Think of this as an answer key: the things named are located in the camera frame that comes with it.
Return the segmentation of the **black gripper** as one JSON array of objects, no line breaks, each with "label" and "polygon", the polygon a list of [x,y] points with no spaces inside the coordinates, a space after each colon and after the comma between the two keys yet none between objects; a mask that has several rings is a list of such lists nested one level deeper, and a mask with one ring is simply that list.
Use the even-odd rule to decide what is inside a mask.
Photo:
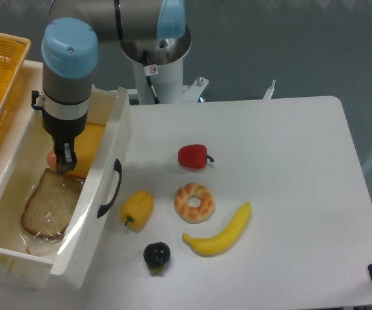
[{"label": "black gripper", "polygon": [[74,150],[74,140],[83,132],[86,122],[86,114],[72,120],[58,119],[50,114],[43,114],[43,128],[51,135],[54,143],[53,170],[65,173],[75,169],[78,161]]}]

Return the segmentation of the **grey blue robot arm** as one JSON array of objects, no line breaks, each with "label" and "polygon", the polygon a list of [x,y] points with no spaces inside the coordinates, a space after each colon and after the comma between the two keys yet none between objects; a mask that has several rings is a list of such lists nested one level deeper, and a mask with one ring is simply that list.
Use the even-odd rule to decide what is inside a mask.
[{"label": "grey blue robot arm", "polygon": [[32,93],[55,163],[75,169],[74,140],[86,125],[92,73],[102,41],[177,39],[186,31],[184,1],[52,1],[41,44],[42,91]]}]

